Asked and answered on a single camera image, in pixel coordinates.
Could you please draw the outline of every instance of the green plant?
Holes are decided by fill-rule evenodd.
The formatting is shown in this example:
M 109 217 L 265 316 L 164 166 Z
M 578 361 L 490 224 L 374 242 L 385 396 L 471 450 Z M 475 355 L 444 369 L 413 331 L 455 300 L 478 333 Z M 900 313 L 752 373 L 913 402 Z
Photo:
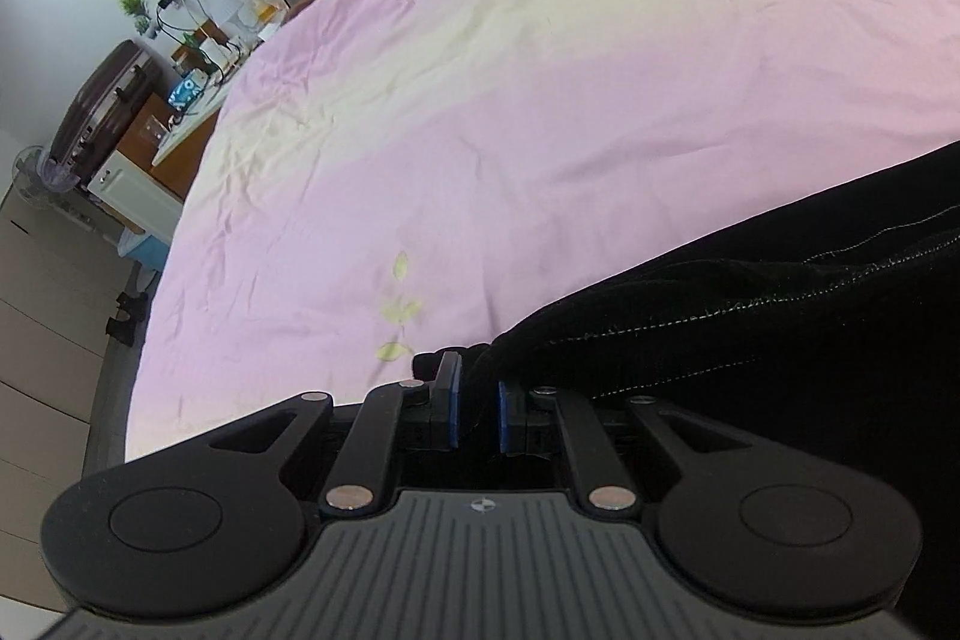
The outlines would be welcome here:
M 149 18 L 147 2 L 143 0 L 117 0 L 123 13 L 131 18 Z

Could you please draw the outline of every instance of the bed sheet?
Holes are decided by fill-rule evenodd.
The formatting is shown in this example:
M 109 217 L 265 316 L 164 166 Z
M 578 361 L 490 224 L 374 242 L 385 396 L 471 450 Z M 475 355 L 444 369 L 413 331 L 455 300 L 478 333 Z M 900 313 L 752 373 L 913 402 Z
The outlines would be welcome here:
M 318 0 L 238 76 L 127 453 L 356 402 L 680 244 L 960 139 L 960 0 Z

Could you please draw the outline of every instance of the black garment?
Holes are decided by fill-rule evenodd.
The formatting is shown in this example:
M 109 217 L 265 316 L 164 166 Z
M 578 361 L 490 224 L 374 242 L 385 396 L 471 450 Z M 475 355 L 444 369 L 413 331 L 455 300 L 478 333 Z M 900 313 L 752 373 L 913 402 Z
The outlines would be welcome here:
M 960 636 L 960 143 L 642 263 L 464 360 L 467 429 L 504 378 L 646 393 L 890 482 L 925 531 L 899 610 Z

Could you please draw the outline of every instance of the potted plant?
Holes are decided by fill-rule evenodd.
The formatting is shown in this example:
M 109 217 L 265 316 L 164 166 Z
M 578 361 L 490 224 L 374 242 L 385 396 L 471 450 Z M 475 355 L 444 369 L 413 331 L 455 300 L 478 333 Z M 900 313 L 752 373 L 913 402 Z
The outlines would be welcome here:
M 133 27 L 141 36 L 151 39 L 157 36 L 157 28 L 150 19 L 150 9 L 144 0 L 117 0 L 120 9 L 127 17 L 133 18 Z

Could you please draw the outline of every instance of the gray floor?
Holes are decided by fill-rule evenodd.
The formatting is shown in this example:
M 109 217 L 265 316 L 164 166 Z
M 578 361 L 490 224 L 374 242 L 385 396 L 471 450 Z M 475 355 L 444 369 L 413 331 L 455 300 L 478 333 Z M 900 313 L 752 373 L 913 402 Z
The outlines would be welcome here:
M 141 290 L 146 290 L 152 301 L 158 282 L 158 274 L 151 280 L 149 271 L 143 271 L 138 263 L 127 282 L 126 292 L 134 296 Z M 124 461 L 127 414 L 130 411 L 133 381 L 136 380 L 146 333 L 145 321 L 136 328 L 136 340 L 132 348 L 116 339 L 109 340 L 100 370 L 97 393 L 93 398 L 93 411 L 90 413 L 90 434 L 86 441 L 86 458 L 83 460 L 84 476 L 117 466 Z

